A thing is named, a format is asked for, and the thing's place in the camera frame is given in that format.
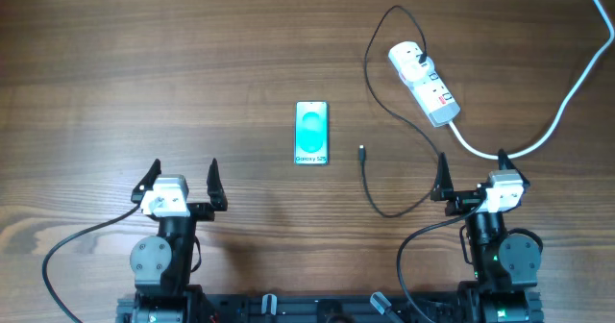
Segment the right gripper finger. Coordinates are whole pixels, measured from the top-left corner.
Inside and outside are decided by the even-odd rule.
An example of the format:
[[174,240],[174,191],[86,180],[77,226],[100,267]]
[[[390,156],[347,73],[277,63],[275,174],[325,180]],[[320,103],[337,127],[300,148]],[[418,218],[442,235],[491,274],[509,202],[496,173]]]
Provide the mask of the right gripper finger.
[[448,166],[448,161],[444,152],[438,155],[438,164],[433,187],[430,193],[432,201],[452,200],[455,189]]
[[524,176],[524,174],[514,165],[508,154],[504,149],[500,149],[498,151],[498,166],[500,170],[514,170],[522,180],[523,188],[530,188],[529,180]]

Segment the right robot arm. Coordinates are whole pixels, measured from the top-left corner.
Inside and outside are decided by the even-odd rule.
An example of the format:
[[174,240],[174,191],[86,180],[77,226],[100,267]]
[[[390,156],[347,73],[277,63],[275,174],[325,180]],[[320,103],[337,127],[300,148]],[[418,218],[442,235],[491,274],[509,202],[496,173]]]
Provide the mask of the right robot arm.
[[438,165],[430,198],[447,203],[445,214],[464,221],[460,239],[464,260],[473,266],[475,279],[462,282],[457,294],[466,322],[542,322],[544,312],[537,286],[542,261],[542,239],[527,229],[510,229],[504,215],[521,206],[529,180],[505,151],[498,168],[473,190],[456,190],[446,156]]

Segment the Galaxy smartphone teal screen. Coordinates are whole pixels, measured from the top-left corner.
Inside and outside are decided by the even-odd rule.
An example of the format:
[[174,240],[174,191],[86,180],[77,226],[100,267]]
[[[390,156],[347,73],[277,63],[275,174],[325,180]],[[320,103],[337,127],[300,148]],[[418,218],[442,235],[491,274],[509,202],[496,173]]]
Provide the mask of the Galaxy smartphone teal screen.
[[329,105],[326,101],[298,101],[295,117],[294,162],[329,163]]

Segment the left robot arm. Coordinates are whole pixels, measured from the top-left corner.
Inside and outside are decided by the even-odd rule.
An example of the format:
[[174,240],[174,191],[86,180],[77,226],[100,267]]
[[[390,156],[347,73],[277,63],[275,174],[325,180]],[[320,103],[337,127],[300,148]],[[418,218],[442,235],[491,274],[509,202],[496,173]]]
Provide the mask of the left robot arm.
[[209,166],[207,202],[187,201],[189,188],[183,175],[163,175],[155,160],[135,186],[131,201],[159,223],[155,236],[140,240],[130,255],[135,274],[135,297],[117,305],[117,322],[217,322],[218,313],[190,275],[201,262],[192,262],[200,249],[196,225],[210,222],[228,209],[217,160]]

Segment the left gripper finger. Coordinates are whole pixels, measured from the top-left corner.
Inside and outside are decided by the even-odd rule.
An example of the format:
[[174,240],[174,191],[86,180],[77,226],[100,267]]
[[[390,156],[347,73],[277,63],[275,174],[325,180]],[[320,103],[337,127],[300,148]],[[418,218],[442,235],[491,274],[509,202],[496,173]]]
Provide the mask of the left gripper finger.
[[155,180],[161,174],[161,163],[159,159],[155,159],[150,166],[148,172],[137,183],[131,194],[131,202],[140,204],[145,193],[153,189]]
[[228,199],[221,183],[218,161],[213,159],[207,177],[209,203],[214,211],[226,211]]

